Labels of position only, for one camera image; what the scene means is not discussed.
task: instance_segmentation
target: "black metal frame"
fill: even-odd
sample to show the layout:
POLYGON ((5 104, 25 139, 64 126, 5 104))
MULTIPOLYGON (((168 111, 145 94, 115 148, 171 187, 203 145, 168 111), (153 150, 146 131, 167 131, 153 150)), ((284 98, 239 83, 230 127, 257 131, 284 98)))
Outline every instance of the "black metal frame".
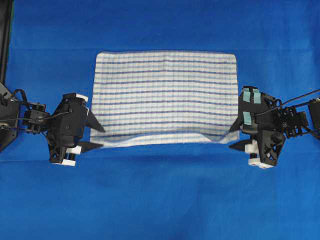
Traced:
MULTIPOLYGON (((8 60, 8 49, 10 42, 11 21, 13 16, 13 0, 0 0, 0 94, 7 99, 11 96, 11 92, 5 86, 6 69, 8 60)), ((19 108, 14 107, 12 114, 19 116, 19 108)), ((0 129, 0 136, 3 141, 0 144, 0 152, 14 141, 18 132, 13 129, 0 129)))
POLYGON ((5 84, 13 0, 0 0, 0 83, 5 84))

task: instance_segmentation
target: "striped towel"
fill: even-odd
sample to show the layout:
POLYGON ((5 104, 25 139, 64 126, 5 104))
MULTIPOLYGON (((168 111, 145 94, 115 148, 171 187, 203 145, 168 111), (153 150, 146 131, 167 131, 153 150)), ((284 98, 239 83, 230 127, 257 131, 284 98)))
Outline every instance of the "striped towel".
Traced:
POLYGON ((233 54, 204 51, 101 52, 96 57, 92 112, 105 147, 227 143, 238 115, 233 54))

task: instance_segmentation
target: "wire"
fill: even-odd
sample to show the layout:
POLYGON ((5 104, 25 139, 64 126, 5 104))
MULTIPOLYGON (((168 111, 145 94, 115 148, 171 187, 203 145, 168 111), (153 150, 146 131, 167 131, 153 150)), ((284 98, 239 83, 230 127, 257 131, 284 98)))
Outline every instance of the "wire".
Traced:
POLYGON ((306 127, 306 126, 302 126, 307 132, 305 132, 305 134, 311 134, 312 136, 314 136, 316 139, 320 140, 320 135, 315 134, 316 132, 318 132, 319 130, 311 130, 310 128, 306 127))
POLYGON ((306 102, 303 102, 303 103, 300 103, 300 104, 297 104, 297 105, 293 105, 292 107, 294 107, 294 108, 299 108, 299 107, 308 105, 309 103, 310 103, 310 101, 306 101, 306 102))
POLYGON ((308 93, 303 94, 303 95, 301 95, 301 96, 294 97, 294 98, 292 98, 292 99, 290 99, 290 100, 288 100, 288 101, 285 101, 284 103, 280 104, 279 106, 276 106, 276 107, 274 107, 274 108, 270 108, 270 109, 268 109, 268 110, 266 110, 266 111, 263 111, 263 112, 261 112, 261 113, 256 114, 255 116, 257 117, 257 116, 261 116, 261 115, 263 115, 263 114, 267 114, 267 113, 269 113, 269 112, 271 112, 271 111, 273 111, 273 110, 276 110, 276 109, 281 108, 282 106, 284 106, 284 105, 286 105, 286 104, 288 104, 288 103, 290 103, 290 102, 292 102, 292 101, 294 101, 294 100, 298 100, 298 99, 304 98, 304 97, 306 97, 306 96, 309 96, 309 95, 312 95, 312 94, 315 94, 315 93, 318 93, 318 92, 320 92, 320 89, 317 89, 317 90, 308 92, 308 93))
POLYGON ((21 104, 21 105, 25 105, 25 106, 32 105, 32 103, 31 103, 31 102, 28 102, 28 101, 21 101, 21 100, 19 100, 19 99, 17 99, 17 100, 15 100, 15 99, 10 99, 10 101, 13 101, 13 102, 15 102, 15 103, 19 103, 19 104, 21 104))
POLYGON ((20 93, 20 94, 21 94, 22 100, 23 100, 23 102, 25 103, 24 105, 25 105, 29 110, 31 110, 31 108, 30 108, 30 103, 29 103, 28 100, 27 100, 26 92, 25 92, 23 89, 16 89, 16 90, 14 90, 13 93, 11 94, 11 96, 8 98, 8 100, 13 100, 13 101, 14 101, 13 98, 16 97, 16 94, 17 94, 17 93, 20 93))
POLYGON ((60 112, 56 115, 52 115, 52 116, 47 116, 47 117, 43 117, 43 118, 26 118, 26 117, 15 117, 15 118, 0 118, 0 121, 12 121, 12 120, 32 120, 32 121, 39 121, 42 122, 43 120, 49 120, 49 119, 54 119, 56 117, 59 117, 60 115, 64 115, 64 114, 69 114, 70 112, 66 111, 66 112, 60 112))
POLYGON ((26 128, 19 128, 19 127, 14 127, 14 126, 1 126, 1 129, 10 129, 10 130, 14 130, 14 131, 19 131, 19 132, 29 132, 28 129, 26 128))

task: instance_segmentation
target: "blue fabric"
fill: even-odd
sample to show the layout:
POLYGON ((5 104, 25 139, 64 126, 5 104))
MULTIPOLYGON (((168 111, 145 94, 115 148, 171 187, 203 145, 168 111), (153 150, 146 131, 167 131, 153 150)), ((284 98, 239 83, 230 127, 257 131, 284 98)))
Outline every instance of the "blue fabric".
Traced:
MULTIPOLYGON (((100 51, 205 50, 236 55, 239 89, 285 101, 320 87, 319 12, 307 0, 16 0, 6 82, 52 113, 63 93, 92 96, 100 51)), ((289 139, 262 170, 226 145, 150 145, 72 168, 20 134, 0 154, 0 238, 319 239, 319 153, 311 136, 289 139)))

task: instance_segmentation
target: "blue stripe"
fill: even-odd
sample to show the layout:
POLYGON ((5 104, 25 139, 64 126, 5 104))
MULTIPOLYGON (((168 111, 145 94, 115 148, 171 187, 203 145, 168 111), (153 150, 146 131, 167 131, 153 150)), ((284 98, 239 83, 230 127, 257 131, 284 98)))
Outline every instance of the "blue stripe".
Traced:
POLYGON ((125 102, 113 102, 113 103, 92 103, 91 105, 130 105, 130 104, 162 104, 162 103, 197 103, 197 104, 212 104, 221 106, 237 106, 237 103, 218 103, 209 101, 195 101, 195 100, 167 100, 167 101, 125 101, 125 102))
POLYGON ((235 114, 228 113, 216 113, 206 111, 191 111, 191 110, 177 110, 177 111, 132 111, 132 112, 118 112, 118 113, 95 113, 95 116, 123 116, 123 115, 136 115, 136 114, 169 114, 169 113, 193 113, 193 114, 206 114, 216 116, 238 116, 235 114))
MULTIPOLYGON (((194 115, 170 115, 170 116, 153 116, 152 119, 161 119, 161 120, 167 120, 167 119, 177 119, 177 118, 184 118, 184 119, 197 119, 197 118, 201 118, 201 120, 209 120, 209 121, 224 121, 224 122, 230 122, 230 124, 232 124, 235 120, 234 119, 225 119, 225 118, 212 118, 212 117, 205 117, 205 116, 201 116, 201 117, 196 117, 194 115)), ((149 116, 145 116, 145 117, 127 117, 127 118, 103 118, 103 119, 99 119, 100 123, 104 123, 104 122, 117 122, 117 121, 141 121, 141 120, 150 120, 149 116)))
MULTIPOLYGON (((170 107, 175 107, 176 109, 187 109, 187 108, 190 108, 190 109, 202 109, 202 110, 211 110, 211 111, 216 111, 216 110, 221 110, 221 111, 232 111, 232 112, 235 112, 237 113, 238 112, 238 108, 237 106, 222 106, 222 107, 218 107, 218 106, 206 106, 206 105, 176 105, 176 106, 170 106, 170 107)), ((134 107, 132 106, 127 106, 127 107, 102 107, 102 106, 97 106, 97 105, 94 105, 92 106, 92 111, 108 111, 108 112, 111 112, 111 111, 124 111, 124 110, 132 110, 132 109, 135 109, 135 110, 138 110, 138 109, 141 109, 141 110, 145 110, 146 106, 144 105, 135 105, 134 107)), ((151 106, 148 106, 147 107, 148 110, 150 109, 163 109, 164 107, 163 106, 154 106, 154 105, 151 105, 151 106)))
MULTIPOLYGON (((194 86, 194 85, 135 85, 135 86, 125 86, 125 89, 156 89, 156 88, 196 88, 196 89, 214 89, 214 90, 225 90, 225 91, 237 91, 238 88, 235 87, 214 87, 214 86, 194 86)), ((124 89, 123 86, 119 87, 105 87, 105 86, 95 86, 94 89, 107 89, 107 90, 121 90, 124 89)))
POLYGON ((147 64, 147 63, 199 63, 199 64, 230 64, 236 65, 236 62, 229 61, 198 61, 198 60, 146 60, 146 61, 97 61, 96 64, 147 64))
MULTIPOLYGON (((153 75, 153 76, 137 76, 137 77, 121 77, 121 79, 145 79, 145 78, 162 78, 167 77, 165 75, 153 75)), ((203 79, 220 79, 226 80, 225 78, 211 78, 211 77, 201 77, 203 79)), ((119 78, 107 78, 107 77, 95 77, 99 80, 119 80, 119 78)), ((200 81, 200 80, 144 80, 144 81, 117 81, 117 82, 101 82, 94 81, 96 85, 110 85, 110 84, 146 84, 146 83, 196 83, 196 84, 216 84, 216 85, 238 85, 237 82, 215 82, 215 81, 200 81)))
MULTIPOLYGON (((134 128, 125 128, 125 132, 129 133, 129 131, 135 131, 136 134, 139 133, 139 131, 144 131, 142 132, 145 134, 146 130, 147 131, 152 131, 150 133, 153 133, 154 130, 161 131, 162 133, 167 132, 167 131, 176 131, 177 129, 182 129, 182 130, 190 130, 193 131, 194 133, 197 133, 195 130, 198 131, 209 131, 209 132, 228 132, 230 129, 231 125, 229 125, 226 129, 216 129, 216 128, 206 128, 206 127, 190 127, 190 126, 181 126, 181 127, 134 127, 134 128)), ((113 131, 108 131, 108 134, 119 134, 119 133, 124 133, 124 131, 121 131, 121 129, 113 129, 113 131)), ((98 134, 98 135, 92 135, 94 136, 104 136, 104 134, 98 134)))
POLYGON ((218 71, 197 71, 197 70, 144 70, 144 71, 116 71, 116 72, 98 72, 95 74, 115 75, 115 74, 144 74, 144 73, 199 73, 199 74, 217 74, 217 75, 237 75, 236 72, 218 72, 218 71))
MULTIPOLYGON (((123 101, 123 100, 133 100, 133 101, 139 101, 139 100, 147 100, 147 99, 154 99, 154 98, 163 98, 166 97, 163 94, 158 95, 158 94, 153 94, 153 95, 148 95, 148 96, 120 96, 120 97, 95 97, 93 96, 92 102, 101 102, 101 101, 123 101)), ((174 98, 201 98, 201 99, 208 99, 211 101, 229 101, 229 102, 238 102, 238 96, 234 97, 218 97, 218 96, 198 96, 198 95, 174 95, 174 96, 169 96, 171 99, 174 98)))
POLYGON ((197 68, 197 69, 209 69, 209 70, 231 70, 229 66, 200 66, 200 65, 169 65, 169 64, 162 64, 162 65, 132 65, 132 66, 95 66, 95 71, 97 70, 104 70, 104 73, 106 71, 110 70, 117 70, 117 69, 147 69, 147 68, 161 68, 162 70, 165 70, 163 68, 184 68, 184 69, 192 69, 192 68, 197 68))
POLYGON ((103 127, 118 127, 118 126, 131 126, 131 125, 149 125, 149 124, 202 124, 209 126, 230 127, 229 124, 211 123, 202 121, 145 121, 145 122, 127 122, 127 123, 112 123, 103 124, 103 127))
POLYGON ((150 90, 150 91, 94 92, 93 94, 94 95, 121 95, 121 94, 152 94, 152 93, 198 93, 198 94, 238 96, 237 93, 198 91, 198 90, 150 90))
POLYGON ((97 55, 97 58, 102 58, 102 59, 106 59, 108 57, 110 58, 115 58, 114 55, 119 55, 116 56, 117 59, 129 59, 129 58, 201 58, 201 59, 226 59, 226 60, 230 60, 230 58, 232 57, 233 59, 235 59, 233 54, 225 54, 223 52, 220 53, 214 53, 214 52, 209 52, 209 51, 127 51, 127 52, 110 52, 110 51, 104 51, 101 52, 97 55), (206 55, 182 55, 182 54, 164 54, 164 53, 190 53, 190 54, 194 54, 194 53, 200 53, 200 54, 209 54, 209 56, 206 55), (143 53, 163 53, 162 55, 145 55, 143 53))
MULTIPOLYGON (((213 137, 223 137, 223 134, 214 134, 214 133, 205 133, 205 132, 192 132, 190 131, 189 133, 199 133, 199 134, 203 134, 203 135, 207 135, 207 136, 213 136, 213 137)), ((116 138, 116 137, 129 137, 129 136, 136 136, 139 133, 126 133, 126 134, 113 134, 113 135, 104 135, 104 136, 91 136, 92 138, 99 138, 99 139, 103 139, 103 138, 116 138)))

